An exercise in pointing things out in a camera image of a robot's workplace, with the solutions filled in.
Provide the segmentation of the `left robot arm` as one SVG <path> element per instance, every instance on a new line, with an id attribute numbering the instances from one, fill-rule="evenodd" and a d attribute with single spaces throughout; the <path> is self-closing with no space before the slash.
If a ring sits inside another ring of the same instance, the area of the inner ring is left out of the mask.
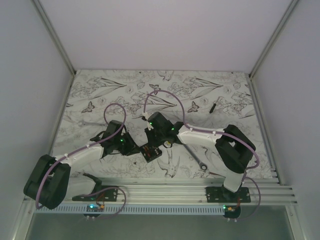
<path id="1" fill-rule="evenodd" d="M 23 193 L 35 200 L 37 209 L 46 207 L 52 210 L 65 199 L 74 197 L 96 201 L 102 195 L 101 180 L 88 173 L 78 177 L 72 175 L 108 155 L 131 156 L 140 152 L 124 123 L 112 120 L 106 130 L 92 137 L 84 147 L 56 157 L 41 156 Z"/>

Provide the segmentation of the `floral patterned mat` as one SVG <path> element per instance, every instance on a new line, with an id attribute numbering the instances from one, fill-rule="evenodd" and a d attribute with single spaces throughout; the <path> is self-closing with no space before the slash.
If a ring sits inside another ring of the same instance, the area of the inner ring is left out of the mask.
<path id="1" fill-rule="evenodd" d="M 213 104 L 216 107 L 209 113 Z M 237 126 L 256 147 L 260 159 L 247 175 L 272 179 L 271 167 L 256 117 L 246 75 L 242 72 L 79 70 L 66 103 L 53 147 L 53 155 L 70 153 L 117 120 L 137 145 L 147 142 L 143 111 L 161 112 L 172 123 L 185 119 L 198 128 Z M 198 179 L 225 176 L 227 168 L 216 149 L 198 145 L 189 148 L 207 165 L 200 169 L 179 144 L 162 147 L 162 156 L 147 163 L 141 154 L 112 154 L 80 169 L 101 178 Z"/>

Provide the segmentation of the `black fuse box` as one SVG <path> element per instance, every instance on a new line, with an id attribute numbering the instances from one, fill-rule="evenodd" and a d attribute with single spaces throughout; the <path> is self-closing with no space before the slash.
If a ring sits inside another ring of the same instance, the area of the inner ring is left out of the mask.
<path id="1" fill-rule="evenodd" d="M 150 163 L 162 156 L 162 151 L 158 147 L 152 146 L 148 143 L 142 145 L 139 149 L 147 163 Z"/>

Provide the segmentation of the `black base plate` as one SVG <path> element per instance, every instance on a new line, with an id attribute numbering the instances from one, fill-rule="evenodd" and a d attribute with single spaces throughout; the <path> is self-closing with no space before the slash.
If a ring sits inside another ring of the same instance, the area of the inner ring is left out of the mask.
<path id="1" fill-rule="evenodd" d="M 207 186 L 205 188 L 208 203 L 250 203 L 251 196 L 248 187 L 240 187 L 238 191 L 231 192 L 223 186 Z"/>
<path id="2" fill-rule="evenodd" d="M 108 186 L 102 185 L 99 188 L 94 188 L 92 193 L 96 193 L 98 191 L 102 191 L 98 194 L 90 195 L 90 196 L 75 196 L 72 198 L 72 201 L 75 202 L 116 202 L 118 197 L 118 187 L 117 186 Z"/>

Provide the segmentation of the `silver ratchet wrench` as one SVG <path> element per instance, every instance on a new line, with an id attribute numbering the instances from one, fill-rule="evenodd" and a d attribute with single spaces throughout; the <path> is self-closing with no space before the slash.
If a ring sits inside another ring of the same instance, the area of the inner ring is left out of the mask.
<path id="1" fill-rule="evenodd" d="M 207 171 L 208 170 L 208 166 L 203 163 L 197 156 L 196 154 L 186 145 L 184 144 L 183 145 L 184 148 L 188 151 L 188 153 L 194 158 L 194 160 L 198 163 L 199 165 L 199 168 L 202 170 L 202 171 Z"/>

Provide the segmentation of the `aluminium rail frame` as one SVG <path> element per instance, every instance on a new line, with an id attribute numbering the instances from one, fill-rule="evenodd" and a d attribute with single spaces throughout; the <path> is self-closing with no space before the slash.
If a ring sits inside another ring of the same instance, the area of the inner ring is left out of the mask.
<path id="1" fill-rule="evenodd" d="M 205 204 L 206 187 L 220 187 L 222 178 L 147 179 L 104 178 L 103 184 L 118 186 L 130 204 Z M 261 204 L 265 206 L 296 205 L 293 188 L 281 185 L 277 178 L 256 179 Z"/>

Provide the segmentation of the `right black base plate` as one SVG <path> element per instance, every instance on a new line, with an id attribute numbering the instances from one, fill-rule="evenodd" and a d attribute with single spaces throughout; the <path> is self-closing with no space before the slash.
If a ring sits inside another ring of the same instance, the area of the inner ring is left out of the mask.
<path id="1" fill-rule="evenodd" d="M 248 187 L 240 187 L 238 191 L 231 192 L 223 186 L 207 186 L 205 188 L 208 203 L 250 203 L 251 196 Z"/>

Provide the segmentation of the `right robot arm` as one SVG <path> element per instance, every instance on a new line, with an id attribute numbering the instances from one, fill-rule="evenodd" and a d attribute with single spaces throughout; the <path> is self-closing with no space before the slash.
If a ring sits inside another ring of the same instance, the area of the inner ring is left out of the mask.
<path id="1" fill-rule="evenodd" d="M 145 133 L 152 147 L 164 143 L 169 145 L 199 145 L 207 149 L 216 149 L 227 173 L 221 190 L 226 202 L 234 202 L 240 195 L 239 188 L 253 158 L 256 147 L 235 125 L 229 124 L 224 129 L 198 128 L 184 122 L 175 124 L 167 120 L 160 112 L 142 116 L 147 121 Z"/>

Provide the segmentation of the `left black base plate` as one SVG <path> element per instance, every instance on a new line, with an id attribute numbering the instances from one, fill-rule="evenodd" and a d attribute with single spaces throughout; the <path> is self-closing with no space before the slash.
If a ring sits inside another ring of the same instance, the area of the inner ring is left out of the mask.
<path id="1" fill-rule="evenodd" d="M 118 197 L 118 187 L 117 186 L 108 186 L 102 185 L 99 188 L 94 188 L 92 193 L 96 193 L 98 191 L 102 191 L 98 194 L 90 195 L 90 196 L 75 196 L 72 198 L 72 201 L 75 202 L 116 202 Z"/>

